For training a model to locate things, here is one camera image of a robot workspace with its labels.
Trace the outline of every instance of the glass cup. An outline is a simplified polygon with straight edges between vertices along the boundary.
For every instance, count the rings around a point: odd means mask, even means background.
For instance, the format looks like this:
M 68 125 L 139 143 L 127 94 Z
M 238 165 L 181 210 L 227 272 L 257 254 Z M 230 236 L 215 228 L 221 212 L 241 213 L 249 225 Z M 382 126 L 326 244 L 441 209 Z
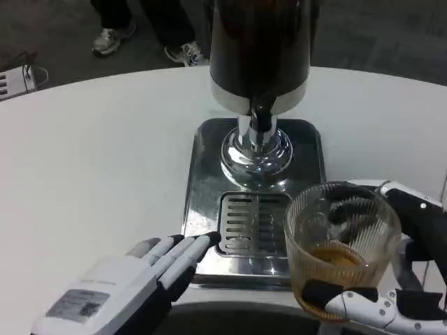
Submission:
M 312 186 L 294 199 L 284 230 L 295 298 L 326 321 L 340 319 L 302 300 L 305 283 L 376 287 L 402 233 L 397 214 L 379 194 L 338 181 Z

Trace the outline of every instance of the robotic hand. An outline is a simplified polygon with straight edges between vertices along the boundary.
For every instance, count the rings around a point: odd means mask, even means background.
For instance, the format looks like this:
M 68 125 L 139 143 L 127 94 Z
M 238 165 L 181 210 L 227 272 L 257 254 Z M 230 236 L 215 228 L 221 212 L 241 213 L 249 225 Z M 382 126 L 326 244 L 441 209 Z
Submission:
M 220 240 L 218 232 L 175 235 L 140 242 L 126 255 L 103 258 L 35 321 L 31 333 L 150 334 L 188 288 L 197 263 Z
M 380 193 L 396 211 L 402 232 L 411 239 L 401 246 L 397 260 L 404 266 L 411 262 L 434 260 L 446 282 L 447 279 L 447 213 L 442 204 L 399 183 L 381 180 L 357 180 L 328 195 L 334 203 L 329 219 L 333 223 L 346 221 L 348 213 L 361 214 L 370 191 Z M 414 274 L 402 268 L 395 270 L 403 288 L 380 296 L 376 288 L 349 288 L 323 281 L 307 282 L 302 298 L 329 313 L 395 334 L 447 334 L 447 313 L 439 308 L 441 293 L 423 292 Z

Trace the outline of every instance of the white robotic hand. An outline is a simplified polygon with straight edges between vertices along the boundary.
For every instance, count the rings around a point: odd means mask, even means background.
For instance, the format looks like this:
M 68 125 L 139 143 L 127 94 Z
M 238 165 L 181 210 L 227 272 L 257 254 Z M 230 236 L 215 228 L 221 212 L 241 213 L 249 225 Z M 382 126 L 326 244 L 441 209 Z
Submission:
M 220 240 L 218 232 L 175 235 L 103 258 L 35 321 L 31 333 L 150 334 L 188 288 L 197 263 Z
M 441 293 L 376 288 L 348 288 L 324 281 L 307 281 L 302 298 L 326 312 L 399 335 L 447 334 L 447 313 L 439 308 Z

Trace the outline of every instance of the white device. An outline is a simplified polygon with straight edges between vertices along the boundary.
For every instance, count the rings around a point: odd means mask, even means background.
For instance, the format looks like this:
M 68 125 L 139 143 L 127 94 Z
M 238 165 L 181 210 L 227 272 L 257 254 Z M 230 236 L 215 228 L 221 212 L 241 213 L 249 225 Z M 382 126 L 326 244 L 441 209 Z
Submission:
M 398 294 L 392 290 L 385 297 L 379 295 L 376 301 L 370 301 L 357 292 L 347 290 L 330 300 L 325 311 L 394 334 L 447 334 L 443 320 L 414 320 L 402 315 L 397 307 Z
M 18 66 L 10 70 L 0 71 L 0 101 L 22 96 L 37 90 L 33 67 L 28 71 L 24 66 Z
M 127 255 L 103 258 L 35 321 L 31 333 L 131 334 L 132 327 L 150 332 L 186 290 L 198 260 L 219 241 L 216 232 L 186 239 L 176 235 L 156 244 L 140 242 Z

